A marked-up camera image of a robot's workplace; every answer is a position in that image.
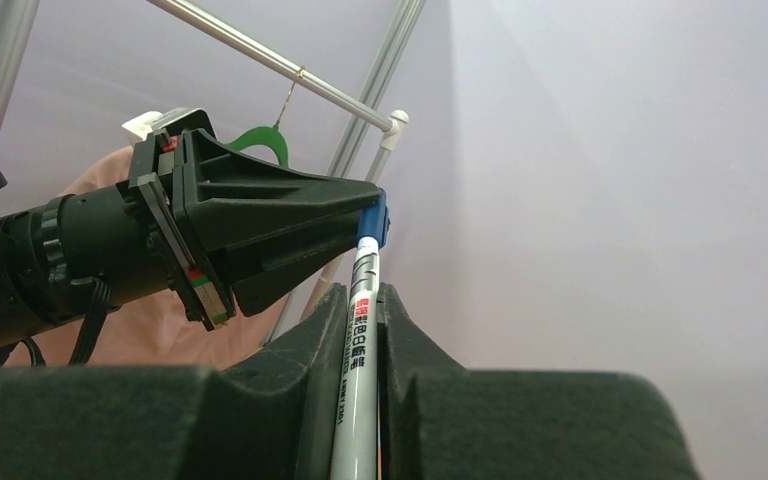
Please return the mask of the white whiteboard marker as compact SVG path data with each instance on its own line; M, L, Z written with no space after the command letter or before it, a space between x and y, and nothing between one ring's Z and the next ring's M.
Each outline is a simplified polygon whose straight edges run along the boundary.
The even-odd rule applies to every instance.
M334 427L331 479L378 477L379 242L359 240L353 264Z

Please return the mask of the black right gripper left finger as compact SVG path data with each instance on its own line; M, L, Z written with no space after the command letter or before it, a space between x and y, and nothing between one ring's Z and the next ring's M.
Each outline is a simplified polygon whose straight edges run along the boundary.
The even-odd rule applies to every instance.
M0 479L325 479L347 291L224 371L0 369Z

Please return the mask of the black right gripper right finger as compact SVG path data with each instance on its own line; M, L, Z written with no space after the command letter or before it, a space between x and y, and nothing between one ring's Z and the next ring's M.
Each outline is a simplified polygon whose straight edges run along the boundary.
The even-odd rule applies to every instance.
M661 392L631 374L470 370L379 297L389 479L696 479Z

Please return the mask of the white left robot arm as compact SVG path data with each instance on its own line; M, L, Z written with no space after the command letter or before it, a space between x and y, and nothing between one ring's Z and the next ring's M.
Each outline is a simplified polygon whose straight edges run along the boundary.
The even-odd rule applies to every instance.
M207 330L260 313L352 249L383 202L373 183L253 158L219 142L205 111L172 110L124 180L0 218L0 365L74 321L83 363L109 313L163 290Z

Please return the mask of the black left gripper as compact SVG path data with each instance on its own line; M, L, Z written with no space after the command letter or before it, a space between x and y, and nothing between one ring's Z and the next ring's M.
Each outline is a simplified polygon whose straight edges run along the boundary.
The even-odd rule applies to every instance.
M213 331L234 307L206 251L218 251L220 279L254 316L354 248L361 213L381 192L232 151L208 133L207 112L193 109L131 145L127 192L186 318Z

